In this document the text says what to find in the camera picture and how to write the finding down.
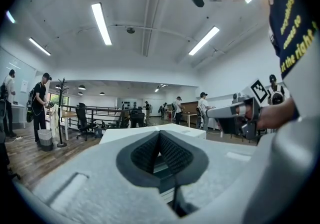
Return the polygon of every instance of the cap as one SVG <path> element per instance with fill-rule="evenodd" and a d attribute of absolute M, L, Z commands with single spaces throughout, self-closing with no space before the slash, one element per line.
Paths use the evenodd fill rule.
<path fill-rule="evenodd" d="M 277 81 L 277 79 L 276 79 L 276 76 L 274 75 L 274 74 L 271 74 L 270 76 L 269 76 L 269 80 L 270 80 L 270 83 L 272 82 L 272 81 Z"/>
<path fill-rule="evenodd" d="M 44 73 L 42 77 L 46 78 L 47 80 L 51 80 L 52 79 L 48 73 Z"/>

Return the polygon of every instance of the white ceiling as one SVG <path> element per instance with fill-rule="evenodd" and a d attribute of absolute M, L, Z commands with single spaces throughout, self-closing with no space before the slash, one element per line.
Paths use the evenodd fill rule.
<path fill-rule="evenodd" d="M 112 46 L 104 44 L 91 9 L 99 2 Z M 262 6 L 261 0 L 249 4 L 205 0 L 203 8 L 191 0 L 16 0 L 10 11 L 17 23 L 6 22 L 4 30 L 47 60 L 28 41 L 34 38 L 58 64 L 67 57 L 80 60 L 82 55 L 99 61 L 112 61 L 115 55 L 124 59 L 146 56 L 150 61 L 161 57 L 199 69 L 266 24 L 268 16 L 261 12 Z M 131 26 L 134 34 L 126 31 Z M 213 26 L 220 32 L 189 56 Z"/>
<path fill-rule="evenodd" d="M 56 85 L 60 85 L 59 81 L 51 81 L 49 89 L 57 91 Z M 86 90 L 80 90 L 80 85 L 85 86 Z M 136 81 L 109 81 L 109 80 L 77 80 L 67 81 L 65 84 L 65 92 L 71 95 L 77 95 L 78 92 L 82 92 L 84 95 L 98 95 L 104 92 L 106 95 L 117 94 L 117 92 L 140 91 L 145 94 L 155 93 L 155 90 L 159 86 L 158 83 L 152 82 L 136 82 Z M 161 87 L 158 91 L 159 94 L 165 93 L 172 89 L 179 89 L 180 85 L 168 84 L 166 87 Z"/>

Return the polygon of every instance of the wooden floor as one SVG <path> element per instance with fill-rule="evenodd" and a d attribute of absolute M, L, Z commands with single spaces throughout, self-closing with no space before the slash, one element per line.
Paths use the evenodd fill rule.
<path fill-rule="evenodd" d="M 169 121 L 163 120 L 159 117 L 151 117 L 149 120 L 150 125 L 165 125 L 169 124 Z M 181 125 L 187 126 L 186 122 L 182 122 Z M 21 177 L 20 182 L 28 189 L 32 190 L 37 182 L 45 175 L 67 162 L 77 154 L 81 153 L 85 149 L 88 149 L 94 145 L 99 144 L 100 139 L 88 136 L 88 140 L 84 138 L 76 139 L 76 136 L 80 133 L 77 130 L 69 129 L 67 146 L 58 148 L 57 141 L 54 142 L 54 149 L 49 152 L 42 151 L 35 143 L 35 135 L 33 130 L 33 124 L 27 124 L 26 129 L 15 129 L 14 132 L 17 136 L 22 136 L 23 139 L 13 140 L 6 139 L 6 149 L 8 157 L 10 159 L 10 167 L 15 173 L 18 173 Z M 224 134 L 223 138 L 220 138 L 220 131 L 210 130 L 207 134 L 207 140 L 219 141 L 235 144 L 246 144 L 255 146 L 255 143 L 248 143 L 247 140 L 242 142 L 241 138 L 233 137 L 229 134 Z"/>

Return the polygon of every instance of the pants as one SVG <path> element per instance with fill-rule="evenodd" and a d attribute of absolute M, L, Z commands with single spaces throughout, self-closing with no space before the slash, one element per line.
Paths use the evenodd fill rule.
<path fill-rule="evenodd" d="M 5 101 L 5 110 L 6 114 L 4 115 L 3 118 L 3 129 L 5 134 L 12 134 L 12 106 L 9 101 Z M 8 125 L 7 125 L 7 115 L 8 115 L 8 122 L 9 122 L 9 130 L 8 130 Z"/>
<path fill-rule="evenodd" d="M 41 110 L 39 115 L 33 114 L 33 128 L 34 128 L 35 142 L 39 141 L 39 136 L 38 136 L 39 125 L 41 129 L 46 129 L 46 115 L 43 109 Z"/>
<path fill-rule="evenodd" d="M 180 119 L 181 119 L 182 113 L 175 113 L 175 124 L 180 125 Z"/>
<path fill-rule="evenodd" d="M 203 130 L 208 132 L 209 117 L 204 115 L 202 119 L 203 119 Z"/>

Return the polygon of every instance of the white t-shirt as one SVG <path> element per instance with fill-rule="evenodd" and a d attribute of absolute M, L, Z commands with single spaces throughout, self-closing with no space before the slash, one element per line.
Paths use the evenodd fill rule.
<path fill-rule="evenodd" d="M 7 101 L 12 104 L 14 102 L 14 95 L 12 95 L 11 93 L 13 93 L 15 91 L 14 79 L 10 75 L 7 75 L 7 77 L 4 79 L 3 82 L 5 84 L 7 91 L 8 91 Z"/>
<path fill-rule="evenodd" d="M 175 107 L 175 113 L 180 113 L 181 112 L 181 108 L 179 107 L 179 104 L 180 104 L 180 100 L 175 100 L 174 102 L 173 102 L 173 104 L 174 104 L 174 107 Z"/>
<path fill-rule="evenodd" d="M 198 106 L 201 109 L 202 114 L 205 115 L 207 111 L 206 107 L 209 107 L 208 101 L 206 101 L 204 98 L 201 98 L 198 101 Z"/>

